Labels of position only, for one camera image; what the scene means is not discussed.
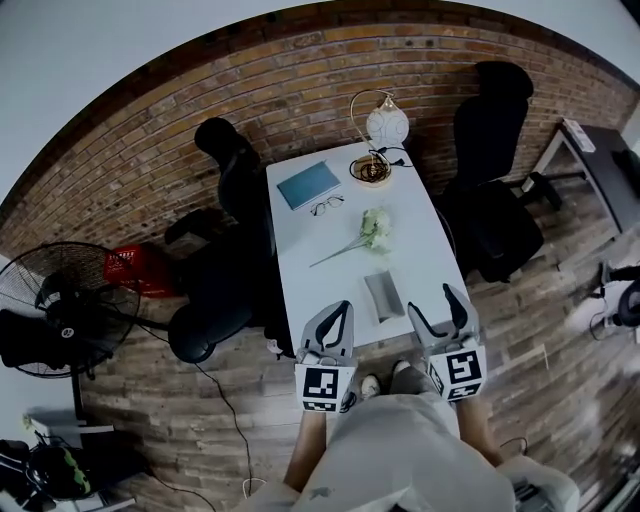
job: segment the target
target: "sneaker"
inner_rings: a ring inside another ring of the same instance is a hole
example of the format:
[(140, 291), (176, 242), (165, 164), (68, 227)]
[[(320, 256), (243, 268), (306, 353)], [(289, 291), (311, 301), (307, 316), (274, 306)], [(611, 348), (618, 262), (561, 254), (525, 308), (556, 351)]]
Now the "sneaker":
[(393, 376), (398, 375), (402, 370), (405, 370), (411, 366), (411, 363), (406, 359), (398, 359), (393, 365)]
[(375, 375), (367, 375), (360, 386), (360, 396), (362, 400), (369, 400), (374, 396), (378, 396), (381, 392), (380, 381)]

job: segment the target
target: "desk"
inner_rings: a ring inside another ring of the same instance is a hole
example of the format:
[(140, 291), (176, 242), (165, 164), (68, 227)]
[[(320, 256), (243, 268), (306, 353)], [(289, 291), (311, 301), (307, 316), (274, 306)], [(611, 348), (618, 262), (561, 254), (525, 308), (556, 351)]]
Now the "desk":
[(576, 159), (593, 186), (607, 214), (620, 233), (640, 222), (640, 197), (629, 183), (622, 169), (613, 161), (612, 151), (628, 149), (616, 130), (582, 126), (596, 150), (584, 153), (561, 124), (547, 146), (533, 172), (543, 174), (558, 149), (564, 144)]
[[(449, 283), (466, 293), (464, 281), (429, 196), (413, 167), (394, 167), (391, 180), (380, 188), (358, 184), (349, 164), (367, 154), (364, 142), (320, 151), (267, 167), (271, 214), (278, 250), (282, 289), (294, 350), (306, 323), (324, 307), (339, 300), (353, 304), (355, 346), (366, 345), (413, 331), (405, 315), (379, 324), (364, 277), (389, 270), (405, 306), (416, 304), (436, 325), (451, 319), (442, 290)], [(389, 150), (391, 161), (408, 155)], [(277, 188), (283, 180), (321, 161), (341, 185), (309, 205), (291, 210)], [(331, 195), (345, 201), (314, 217), (311, 205)], [(391, 218), (392, 252), (379, 256), (360, 248), (341, 254), (313, 268), (310, 265), (352, 242), (360, 231), (362, 213), (383, 206)]]

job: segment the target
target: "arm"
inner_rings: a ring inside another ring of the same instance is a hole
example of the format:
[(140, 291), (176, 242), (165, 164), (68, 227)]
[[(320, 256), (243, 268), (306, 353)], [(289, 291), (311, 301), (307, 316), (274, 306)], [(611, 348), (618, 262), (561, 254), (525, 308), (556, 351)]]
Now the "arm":
[(305, 411), (284, 483), (302, 492), (326, 448), (327, 415), (321, 412)]
[(494, 467), (504, 462), (500, 448), (489, 428), (484, 403), (477, 397), (466, 398), (456, 403), (456, 414), (460, 426), (460, 440), (478, 450)]

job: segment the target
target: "black chair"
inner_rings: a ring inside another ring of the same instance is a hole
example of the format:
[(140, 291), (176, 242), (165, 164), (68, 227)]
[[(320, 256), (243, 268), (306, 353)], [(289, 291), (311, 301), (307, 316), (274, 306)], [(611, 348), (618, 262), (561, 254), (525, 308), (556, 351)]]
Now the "black chair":
[(183, 361), (198, 363), (243, 327), (264, 326), (265, 333), (291, 356), (260, 157), (221, 118), (205, 121), (196, 131), (195, 143), (218, 162), (218, 199), (237, 224), (216, 234), (208, 212), (196, 210), (165, 233), (167, 244), (187, 232), (209, 242), (178, 263), (179, 282), (190, 303), (171, 319), (171, 347)]
[(520, 130), (533, 94), (526, 72), (509, 62), (476, 64), (480, 95), (454, 118), (458, 173), (436, 205), (444, 215), (463, 275), (477, 268), (489, 281), (508, 282), (542, 246), (540, 229), (509, 186)]

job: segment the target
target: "white shirt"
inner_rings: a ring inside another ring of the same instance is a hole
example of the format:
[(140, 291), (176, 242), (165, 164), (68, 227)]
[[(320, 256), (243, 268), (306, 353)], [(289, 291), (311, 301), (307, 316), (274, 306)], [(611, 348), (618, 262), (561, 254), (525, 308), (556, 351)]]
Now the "white shirt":
[(423, 393), (356, 405), (301, 494), (268, 483), (237, 510), (512, 512), (515, 503), (510, 480), (460, 441), (451, 406)]

